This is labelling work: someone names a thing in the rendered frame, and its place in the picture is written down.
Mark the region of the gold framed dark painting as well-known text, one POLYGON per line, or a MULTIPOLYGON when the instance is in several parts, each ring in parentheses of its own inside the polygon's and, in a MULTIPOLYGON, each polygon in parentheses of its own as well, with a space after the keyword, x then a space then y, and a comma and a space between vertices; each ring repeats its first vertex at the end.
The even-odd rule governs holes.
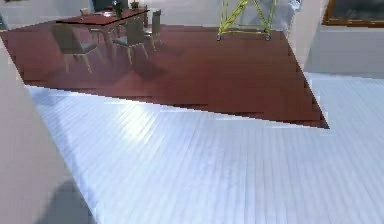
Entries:
POLYGON ((329 0, 322 24, 384 28, 384 0, 329 0))

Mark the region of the dark red dining table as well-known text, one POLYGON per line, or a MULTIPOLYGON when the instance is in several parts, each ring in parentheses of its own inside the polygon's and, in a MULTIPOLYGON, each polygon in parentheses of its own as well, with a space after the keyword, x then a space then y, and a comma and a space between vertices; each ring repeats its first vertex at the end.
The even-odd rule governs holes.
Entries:
POLYGON ((102 12, 92 13, 88 15, 80 15, 66 19, 57 20, 57 23, 70 24, 73 26, 85 26, 86 28, 100 29, 107 46, 112 45, 112 38, 109 31, 117 27, 119 24, 126 23, 130 18, 147 13, 144 9, 124 9, 122 17, 104 16, 102 12))

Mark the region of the yellow-green wheeled frame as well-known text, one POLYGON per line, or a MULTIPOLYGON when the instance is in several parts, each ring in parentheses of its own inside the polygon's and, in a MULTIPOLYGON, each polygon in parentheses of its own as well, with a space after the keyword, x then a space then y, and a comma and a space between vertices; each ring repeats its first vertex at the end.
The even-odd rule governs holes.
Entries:
POLYGON ((268 16, 265 16, 262 12, 258 0, 239 0, 237 6, 231 13, 228 13, 229 0, 222 0, 222 11, 220 15, 220 23, 218 26, 216 40, 220 41, 224 34, 231 33, 244 33, 244 34, 256 34, 263 35, 266 41, 272 39, 272 22, 277 7, 277 0, 270 0, 270 9, 268 16), (256 15, 261 20, 260 24, 241 24, 236 20, 245 11, 249 2, 252 1, 255 6, 256 15))

